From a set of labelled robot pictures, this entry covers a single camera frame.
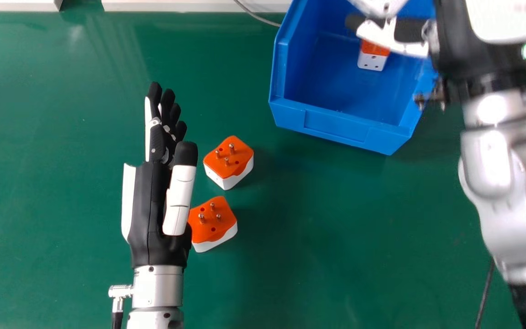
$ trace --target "black cable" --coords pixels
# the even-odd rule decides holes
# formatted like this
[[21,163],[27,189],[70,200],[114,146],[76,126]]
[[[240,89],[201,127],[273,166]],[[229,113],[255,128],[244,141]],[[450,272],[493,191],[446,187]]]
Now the black cable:
[[123,312],[111,313],[111,320],[113,320],[113,324],[111,325],[112,329],[121,329],[121,325],[123,324]]
[[269,24],[272,27],[280,27],[281,26],[281,24],[279,24],[279,23],[275,23],[274,21],[270,21],[268,19],[265,19],[265,18],[257,15],[256,13],[252,12],[251,9],[245,7],[245,5],[243,5],[239,0],[233,0],[233,1],[235,2],[235,4],[237,4],[239,7],[241,7],[242,10],[244,10],[246,13],[251,15],[257,21],[262,21],[263,23]]
[[486,274],[486,283],[484,283],[484,292],[482,293],[482,300],[480,300],[480,307],[478,308],[478,315],[476,316],[475,329],[480,329],[480,323],[482,322],[482,315],[486,308],[486,300],[488,299],[488,291],[490,290],[490,284],[492,283],[492,275],[494,274],[494,260],[490,260],[490,267]]

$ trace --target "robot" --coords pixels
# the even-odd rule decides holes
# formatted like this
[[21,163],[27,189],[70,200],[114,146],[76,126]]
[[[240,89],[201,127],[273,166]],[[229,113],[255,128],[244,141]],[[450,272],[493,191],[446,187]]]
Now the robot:
[[[461,105],[458,176],[526,329],[526,0],[434,0],[431,21],[397,18],[407,0],[350,2],[365,13],[346,21],[358,37],[432,59],[440,83],[432,95],[416,96],[420,105]],[[174,100],[171,90],[162,95],[152,84],[145,99],[145,162],[124,167],[121,231],[134,279],[109,289],[113,329],[121,327],[125,298],[133,299],[128,329],[183,327],[179,307],[198,151],[182,140],[186,125],[178,122]]]

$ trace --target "green tabletop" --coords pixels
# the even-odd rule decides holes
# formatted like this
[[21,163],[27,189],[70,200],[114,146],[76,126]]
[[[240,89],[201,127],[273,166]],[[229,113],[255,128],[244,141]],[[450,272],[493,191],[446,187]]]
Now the green tabletop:
[[[275,126],[276,29],[242,14],[0,13],[0,329],[110,326],[132,281],[123,163],[143,157],[142,100],[172,88],[201,155],[237,135],[255,169],[223,192],[238,234],[192,252],[189,329],[473,327],[489,256],[457,177],[461,112],[425,112],[397,154]],[[496,276],[485,328],[517,328]]]

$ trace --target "blue plastic container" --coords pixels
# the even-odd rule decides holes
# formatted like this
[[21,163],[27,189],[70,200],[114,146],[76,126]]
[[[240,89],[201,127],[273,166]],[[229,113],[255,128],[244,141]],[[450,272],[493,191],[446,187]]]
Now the blue plastic container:
[[[399,17],[434,17],[410,0]],[[293,0],[275,38],[269,104],[278,127],[391,155],[411,136],[437,74],[430,60],[391,54],[382,72],[357,67],[360,40],[346,29],[347,0]]]

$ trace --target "white panel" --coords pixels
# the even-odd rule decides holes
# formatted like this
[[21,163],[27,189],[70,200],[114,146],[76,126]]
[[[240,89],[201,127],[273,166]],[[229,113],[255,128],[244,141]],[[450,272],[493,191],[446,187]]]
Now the white panel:
[[0,0],[0,11],[57,12],[63,0]]
[[[242,12],[233,0],[102,0],[105,11]],[[286,12],[292,0],[242,0],[254,12]]]

